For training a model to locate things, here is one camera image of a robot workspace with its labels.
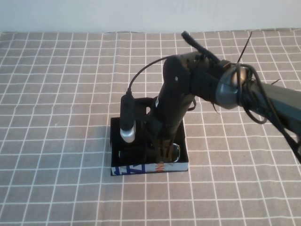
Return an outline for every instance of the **wire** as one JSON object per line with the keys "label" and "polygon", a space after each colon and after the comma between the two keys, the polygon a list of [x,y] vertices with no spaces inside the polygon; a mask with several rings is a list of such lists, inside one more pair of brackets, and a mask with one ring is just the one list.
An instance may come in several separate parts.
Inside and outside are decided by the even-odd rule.
{"label": "wire", "polygon": [[170,58],[170,57],[173,57],[173,55],[171,55],[171,56],[166,56],[166,57],[160,58],[160,59],[158,59],[158,60],[155,60],[155,61],[149,63],[148,65],[146,65],[146,66],[145,66],[144,68],[142,68],[140,71],[138,71],[138,73],[132,78],[132,80],[131,80],[131,82],[130,82],[128,88],[127,88],[127,90],[128,90],[128,91],[131,91],[132,84],[134,83],[135,79],[136,79],[136,78],[139,76],[139,74],[141,74],[146,68],[148,68],[149,66],[152,66],[153,64],[155,64],[155,63],[157,63],[157,62],[159,62],[159,61],[166,60],[166,59],[168,59],[168,58]]}
{"label": "wire", "polygon": [[[248,105],[246,104],[246,100],[244,98],[244,95],[242,95],[242,90],[241,90],[241,86],[240,86],[240,67],[245,67],[245,68],[248,68],[250,73],[249,73],[249,76],[248,78],[246,79],[246,81],[243,83],[243,85],[246,86],[246,91],[247,93],[249,94],[249,96],[252,98],[252,101],[254,103],[257,102],[256,98],[253,96],[252,92],[250,91],[250,86],[251,86],[251,83],[252,82],[256,82],[261,94],[262,94],[262,97],[268,107],[268,113],[265,111],[265,109],[261,109],[263,111],[263,113],[265,114],[265,119],[260,121],[258,119],[256,119],[249,111],[249,107]],[[277,113],[276,113],[276,110],[273,106],[273,104],[271,103],[270,99],[268,98],[262,84],[261,84],[261,81],[260,81],[260,78],[258,76],[258,73],[256,72],[256,70],[251,66],[251,65],[246,65],[246,64],[239,64],[237,63],[236,64],[236,71],[237,71],[237,81],[238,81],[238,96],[241,101],[241,104],[242,104],[242,107],[244,108],[245,112],[248,114],[248,116],[253,120],[255,121],[256,123],[259,123],[259,124],[264,124],[267,119],[278,129],[279,132],[282,133],[282,135],[285,137],[287,143],[289,144],[289,146],[291,147],[293,153],[295,154],[296,158],[298,159],[298,161],[301,163],[301,155],[298,153],[298,148],[299,148],[299,145],[301,144],[299,142],[299,144],[294,141],[294,139],[286,132],[283,124],[281,123]]]}

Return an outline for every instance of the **black robotic arm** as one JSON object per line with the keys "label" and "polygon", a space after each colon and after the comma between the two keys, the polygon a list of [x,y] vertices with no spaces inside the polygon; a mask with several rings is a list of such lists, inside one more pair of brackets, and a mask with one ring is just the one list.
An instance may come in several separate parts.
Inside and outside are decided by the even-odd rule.
{"label": "black robotic arm", "polygon": [[[301,137],[301,92],[262,84],[252,66],[219,60],[188,33],[183,32],[182,37],[197,51],[164,57],[150,64],[166,60],[164,83],[158,97],[134,99],[131,93],[134,79],[148,65],[133,78],[121,99],[121,137],[127,143],[135,140],[137,119],[142,121],[145,132],[144,148],[127,153],[126,158],[143,152],[141,161],[150,158],[155,162],[175,162],[173,142],[176,131],[198,96],[225,109],[242,106],[257,123],[269,120],[284,135],[301,162],[300,140],[295,141],[286,131]],[[137,105],[150,107],[150,112],[141,113]],[[263,116],[264,120],[256,119],[251,111]]]}

